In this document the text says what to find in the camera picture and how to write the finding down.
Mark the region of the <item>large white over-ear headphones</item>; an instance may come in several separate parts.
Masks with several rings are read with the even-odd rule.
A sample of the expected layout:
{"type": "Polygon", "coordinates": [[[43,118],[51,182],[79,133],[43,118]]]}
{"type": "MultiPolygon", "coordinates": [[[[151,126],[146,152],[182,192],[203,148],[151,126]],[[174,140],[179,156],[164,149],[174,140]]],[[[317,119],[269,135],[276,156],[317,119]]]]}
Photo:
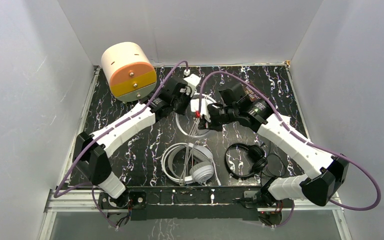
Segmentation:
{"type": "Polygon", "coordinates": [[[220,186],[213,153],[209,148],[194,143],[180,142],[169,146],[161,156],[161,168],[172,182],[184,186],[190,184],[205,185],[212,177],[220,186]],[[180,151],[185,151],[183,170],[177,175],[173,169],[174,158],[180,151]]]}

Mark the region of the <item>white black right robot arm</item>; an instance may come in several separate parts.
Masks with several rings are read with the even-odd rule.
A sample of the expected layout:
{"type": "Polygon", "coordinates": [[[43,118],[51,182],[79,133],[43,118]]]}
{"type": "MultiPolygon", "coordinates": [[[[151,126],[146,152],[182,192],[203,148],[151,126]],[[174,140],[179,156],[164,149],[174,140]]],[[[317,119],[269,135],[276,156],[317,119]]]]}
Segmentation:
{"type": "Polygon", "coordinates": [[[345,181],[349,167],[345,156],[317,148],[264,95],[251,99],[240,84],[220,94],[222,103],[205,103],[199,93],[193,104],[204,129],[221,131],[223,125],[238,122],[275,144],[303,170],[298,176],[267,181],[261,188],[262,202],[275,207],[284,199],[307,199],[325,206],[345,181]]]}

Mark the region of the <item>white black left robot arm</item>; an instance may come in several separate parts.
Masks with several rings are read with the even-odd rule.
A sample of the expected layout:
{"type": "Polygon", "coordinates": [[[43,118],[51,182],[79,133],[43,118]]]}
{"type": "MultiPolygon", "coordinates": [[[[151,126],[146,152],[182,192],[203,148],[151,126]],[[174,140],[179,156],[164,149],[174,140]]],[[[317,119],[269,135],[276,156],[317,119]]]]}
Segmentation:
{"type": "Polygon", "coordinates": [[[93,133],[83,131],[76,137],[72,162],[92,185],[110,196],[115,207],[127,206],[130,192],[113,172],[109,158],[133,136],[172,112],[185,114],[200,81],[195,74],[185,78],[172,76],[113,123],[93,133]]]}

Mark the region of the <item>small white on-ear headphones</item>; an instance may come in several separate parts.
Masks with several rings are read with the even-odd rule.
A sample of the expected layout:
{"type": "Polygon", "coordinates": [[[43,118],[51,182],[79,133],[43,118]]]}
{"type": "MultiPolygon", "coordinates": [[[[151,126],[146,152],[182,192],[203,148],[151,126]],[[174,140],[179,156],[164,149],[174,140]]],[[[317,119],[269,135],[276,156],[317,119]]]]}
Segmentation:
{"type": "MultiPolygon", "coordinates": [[[[202,95],[202,98],[200,96],[200,94],[198,92],[195,92],[192,97],[191,97],[191,100],[192,99],[199,99],[199,103],[201,103],[201,100],[203,99],[208,99],[208,100],[211,100],[213,102],[213,104],[216,103],[216,100],[214,98],[212,98],[210,95],[208,94],[203,94],[202,95]]],[[[198,128],[198,125],[201,123],[201,120],[205,120],[203,118],[201,118],[200,116],[200,113],[197,111],[196,113],[193,113],[193,116],[195,117],[195,120],[194,120],[194,125],[195,125],[195,129],[193,127],[191,127],[190,131],[189,132],[186,132],[181,124],[180,124],[180,120],[179,120],[179,114],[175,114],[175,123],[176,123],[176,126],[177,128],[180,130],[180,132],[187,136],[187,137],[191,137],[191,138],[195,138],[195,139],[200,139],[200,138],[204,138],[206,137],[209,133],[210,133],[210,130],[208,129],[199,129],[198,128]]]]}

